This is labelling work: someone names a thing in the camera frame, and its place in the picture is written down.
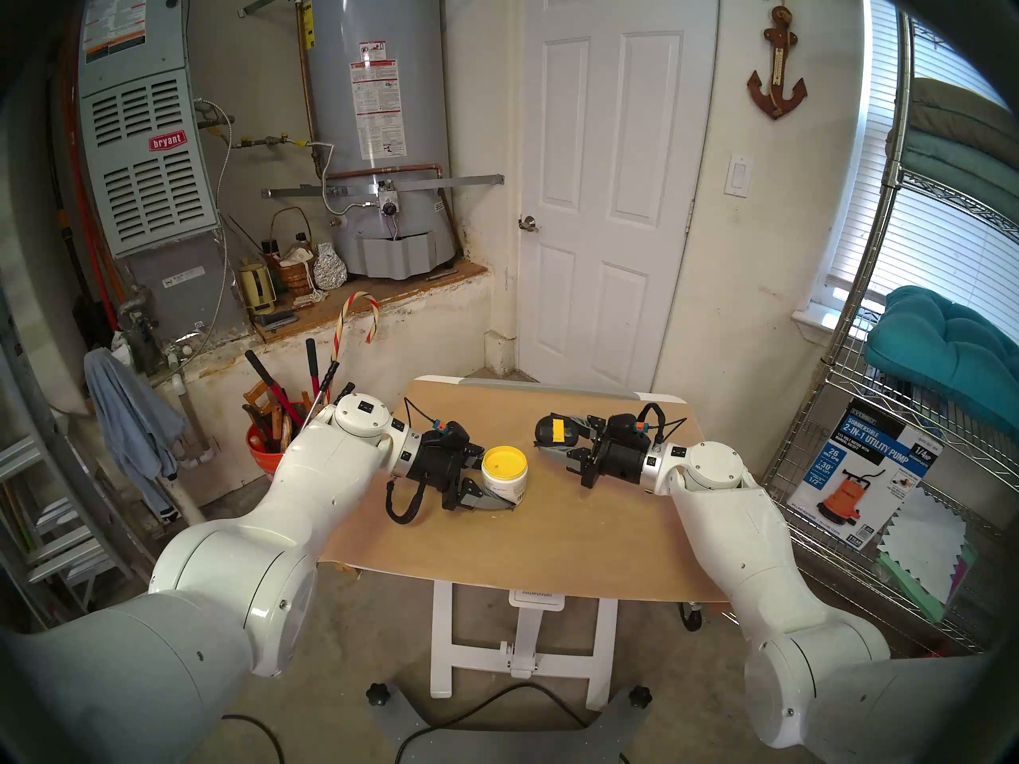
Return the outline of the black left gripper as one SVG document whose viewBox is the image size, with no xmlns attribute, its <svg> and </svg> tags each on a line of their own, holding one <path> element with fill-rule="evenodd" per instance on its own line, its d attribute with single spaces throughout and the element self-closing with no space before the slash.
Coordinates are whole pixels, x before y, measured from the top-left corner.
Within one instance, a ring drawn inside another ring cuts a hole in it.
<svg viewBox="0 0 1019 764">
<path fill-rule="evenodd" d="M 434 422 L 431 431 L 421 436 L 417 453 L 406 478 L 418 483 L 408 511 L 418 511 L 425 489 L 431 487 L 441 494 L 441 506 L 447 511 L 457 508 L 483 511 L 512 511 L 515 502 L 501 497 L 471 479 L 461 480 L 464 470 L 478 470 L 485 449 L 473 444 L 468 432 L 458 422 Z"/>
</svg>

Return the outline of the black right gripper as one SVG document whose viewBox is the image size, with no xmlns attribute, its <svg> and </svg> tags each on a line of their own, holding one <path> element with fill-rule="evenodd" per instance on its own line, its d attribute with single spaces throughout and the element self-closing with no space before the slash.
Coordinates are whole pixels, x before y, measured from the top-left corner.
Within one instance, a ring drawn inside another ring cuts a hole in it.
<svg viewBox="0 0 1019 764">
<path fill-rule="evenodd" d="M 589 440 L 584 446 L 539 445 L 539 451 L 562 462 L 571 473 L 581 473 L 581 485 L 592 488 L 598 478 L 608 476 L 640 485 L 648 452 L 652 448 L 647 413 L 616 413 L 607 420 L 568 417 L 568 441 Z"/>
</svg>

